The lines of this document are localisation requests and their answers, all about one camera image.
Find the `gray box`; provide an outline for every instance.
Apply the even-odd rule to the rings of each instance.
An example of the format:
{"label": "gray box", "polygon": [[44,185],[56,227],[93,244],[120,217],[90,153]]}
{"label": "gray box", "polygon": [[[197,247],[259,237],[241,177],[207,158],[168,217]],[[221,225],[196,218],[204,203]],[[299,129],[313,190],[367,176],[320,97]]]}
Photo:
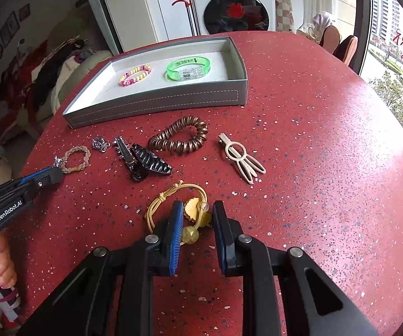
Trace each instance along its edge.
{"label": "gray box", "polygon": [[[176,82],[166,67],[176,59],[202,56],[211,71],[195,80]],[[119,78],[132,68],[149,64],[152,72],[130,86]],[[63,117],[71,128],[153,112],[192,107],[245,105],[248,78],[237,47],[229,37],[170,41],[156,48],[114,57],[83,87]]]}

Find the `washing machine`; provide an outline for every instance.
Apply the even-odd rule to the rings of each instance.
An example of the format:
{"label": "washing machine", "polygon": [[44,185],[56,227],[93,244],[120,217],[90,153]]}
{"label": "washing machine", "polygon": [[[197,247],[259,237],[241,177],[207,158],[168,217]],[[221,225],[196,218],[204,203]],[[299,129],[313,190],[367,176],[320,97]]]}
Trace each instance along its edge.
{"label": "washing machine", "polygon": [[275,0],[193,0],[202,35],[276,30]]}

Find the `high-rise building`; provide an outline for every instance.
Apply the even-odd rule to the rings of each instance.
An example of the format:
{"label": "high-rise building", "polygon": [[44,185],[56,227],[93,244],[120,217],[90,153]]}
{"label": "high-rise building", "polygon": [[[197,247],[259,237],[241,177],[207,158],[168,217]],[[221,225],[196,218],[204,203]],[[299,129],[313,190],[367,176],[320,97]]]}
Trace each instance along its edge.
{"label": "high-rise building", "polygon": [[393,38],[400,33],[399,49],[403,54],[403,8],[397,0],[372,0],[371,35],[378,35],[387,46],[395,47]]}

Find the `black hair claw clip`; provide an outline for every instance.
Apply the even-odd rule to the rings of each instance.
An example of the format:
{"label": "black hair claw clip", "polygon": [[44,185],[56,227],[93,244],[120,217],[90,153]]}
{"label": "black hair claw clip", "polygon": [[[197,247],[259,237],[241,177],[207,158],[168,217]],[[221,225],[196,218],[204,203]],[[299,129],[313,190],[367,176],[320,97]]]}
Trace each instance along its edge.
{"label": "black hair claw clip", "polygon": [[125,144],[122,137],[115,137],[113,146],[116,148],[119,158],[125,161],[131,171],[131,178],[136,182],[144,180],[149,175],[149,171],[165,176],[169,176],[172,172],[170,165],[139,144],[135,143],[130,147]]}

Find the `human hand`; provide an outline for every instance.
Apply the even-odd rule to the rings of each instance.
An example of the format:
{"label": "human hand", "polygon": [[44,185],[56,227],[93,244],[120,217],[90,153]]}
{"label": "human hand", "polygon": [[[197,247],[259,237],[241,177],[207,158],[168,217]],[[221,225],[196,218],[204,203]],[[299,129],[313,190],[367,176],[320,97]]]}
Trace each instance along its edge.
{"label": "human hand", "polygon": [[13,287],[17,281],[17,274],[13,261],[10,258],[10,249],[4,232],[0,232],[0,288]]}

